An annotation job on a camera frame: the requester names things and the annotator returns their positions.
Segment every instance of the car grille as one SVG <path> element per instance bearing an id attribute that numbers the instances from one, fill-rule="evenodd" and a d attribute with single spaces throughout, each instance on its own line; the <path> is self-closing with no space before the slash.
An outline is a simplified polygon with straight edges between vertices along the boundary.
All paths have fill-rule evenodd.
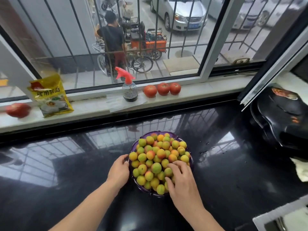
<path id="1" fill-rule="evenodd" d="M 248 21 L 256 21 L 257 18 L 258 18 L 257 15 L 248 15 L 246 19 L 247 19 Z"/>
<path id="2" fill-rule="evenodd" d="M 189 17 L 186 17 L 187 21 L 189 21 L 190 23 L 196 23 L 196 22 L 200 22 L 202 17 L 190 17 L 190 20 L 189 20 Z"/>

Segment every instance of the black hair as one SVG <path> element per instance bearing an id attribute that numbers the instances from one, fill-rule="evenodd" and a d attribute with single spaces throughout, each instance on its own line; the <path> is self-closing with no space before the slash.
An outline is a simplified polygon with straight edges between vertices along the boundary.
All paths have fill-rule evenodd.
<path id="1" fill-rule="evenodd" d="M 105 19 L 108 24 L 113 24 L 116 21 L 116 14 L 108 10 L 106 11 Z"/>

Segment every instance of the spray bottle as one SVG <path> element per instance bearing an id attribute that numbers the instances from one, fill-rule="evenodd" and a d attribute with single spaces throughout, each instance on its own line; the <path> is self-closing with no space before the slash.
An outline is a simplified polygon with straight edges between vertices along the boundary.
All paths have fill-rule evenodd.
<path id="1" fill-rule="evenodd" d="M 118 76 L 116 79 L 120 77 L 125 77 L 125 82 L 122 86 L 123 90 L 123 97 L 128 102 L 133 102 L 137 100 L 138 97 L 138 90 L 135 83 L 133 83 L 132 79 L 135 79 L 129 72 L 124 69 L 121 69 L 116 66 L 115 68 L 118 72 Z"/>

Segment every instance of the black t-shirt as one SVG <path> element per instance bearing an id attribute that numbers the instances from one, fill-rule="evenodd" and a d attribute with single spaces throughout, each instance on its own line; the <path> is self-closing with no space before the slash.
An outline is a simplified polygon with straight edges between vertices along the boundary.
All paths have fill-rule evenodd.
<path id="1" fill-rule="evenodd" d="M 123 51 L 122 44 L 125 42 L 125 39 L 121 27 L 107 25 L 98 29 L 97 34 L 103 38 L 109 52 Z"/>

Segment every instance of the purple basket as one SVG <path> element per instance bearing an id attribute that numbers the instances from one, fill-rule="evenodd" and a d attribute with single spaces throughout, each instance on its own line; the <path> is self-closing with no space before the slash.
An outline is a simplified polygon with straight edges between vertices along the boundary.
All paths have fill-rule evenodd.
<path id="1" fill-rule="evenodd" d="M 170 138 L 174 138 L 174 140 L 178 140 L 179 142 L 180 142 L 180 141 L 183 141 L 179 136 L 177 136 L 177 135 L 175 135 L 174 133 L 169 132 L 169 131 L 151 131 L 151 132 L 148 132 L 148 133 L 146 133 L 145 135 L 141 136 L 140 139 L 145 139 L 146 137 L 150 136 L 150 135 L 153 134 L 153 133 L 155 133 L 155 134 L 157 134 L 157 135 L 164 135 L 164 134 L 168 133 L 168 134 L 170 135 Z M 131 147 L 131 151 L 130 151 L 130 152 L 136 150 L 136 147 L 137 147 L 137 145 L 138 145 L 138 141 L 139 141 L 139 140 L 136 140 L 136 142 L 133 144 L 133 146 Z M 186 148 L 186 151 L 188 151 L 188 152 L 190 153 L 189 163 L 190 163 L 190 168 L 191 168 L 191 170 L 193 171 L 193 168 L 194 168 L 194 165 L 193 165 L 193 158 L 192 158 L 192 156 L 191 156 L 191 152 L 189 151 L 188 147 Z M 129 169 L 130 169 L 131 177 L 132 177 L 132 179 L 134 180 L 134 182 L 135 182 L 135 184 L 137 185 L 137 187 L 138 187 L 141 191 L 146 192 L 146 193 L 149 193 L 150 195 L 153 195 L 153 196 L 156 196 L 156 197 L 164 197 L 165 195 L 169 195 L 169 193 L 166 193 L 166 194 L 164 194 L 164 195 L 159 195 L 159 194 L 157 194 L 157 193 L 155 192 L 155 190 L 152 190 L 152 189 L 151 189 L 151 190 L 147 190 L 147 189 L 145 189 L 143 186 L 140 186 L 140 185 L 137 183 L 136 178 L 133 176 L 133 170 L 134 170 L 134 168 L 132 167 L 131 164 L 132 164 L 132 161 L 129 160 Z"/>

